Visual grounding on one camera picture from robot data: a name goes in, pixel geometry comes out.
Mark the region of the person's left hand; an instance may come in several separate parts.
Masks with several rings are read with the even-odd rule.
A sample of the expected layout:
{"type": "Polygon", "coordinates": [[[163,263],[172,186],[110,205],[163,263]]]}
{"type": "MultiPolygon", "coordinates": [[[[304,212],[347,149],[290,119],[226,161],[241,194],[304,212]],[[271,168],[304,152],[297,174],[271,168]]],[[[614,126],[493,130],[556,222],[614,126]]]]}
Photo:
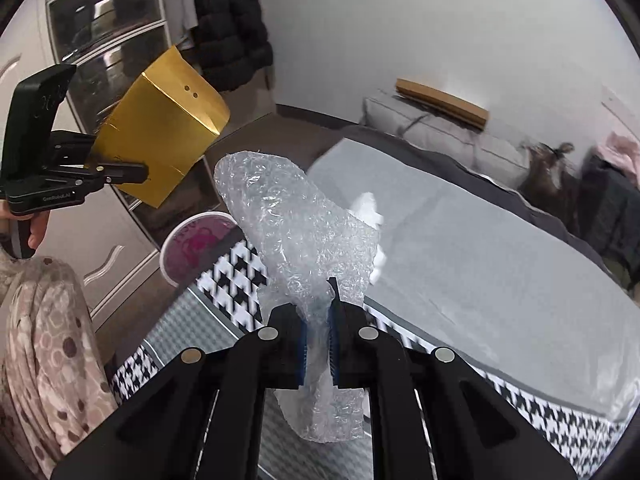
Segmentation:
{"type": "Polygon", "coordinates": [[[49,218],[50,211],[48,210],[17,216],[12,214],[9,204],[5,200],[1,201],[1,222],[17,222],[27,226],[28,237],[25,245],[29,247],[31,252],[34,252],[40,246],[46,236],[49,218]]]}

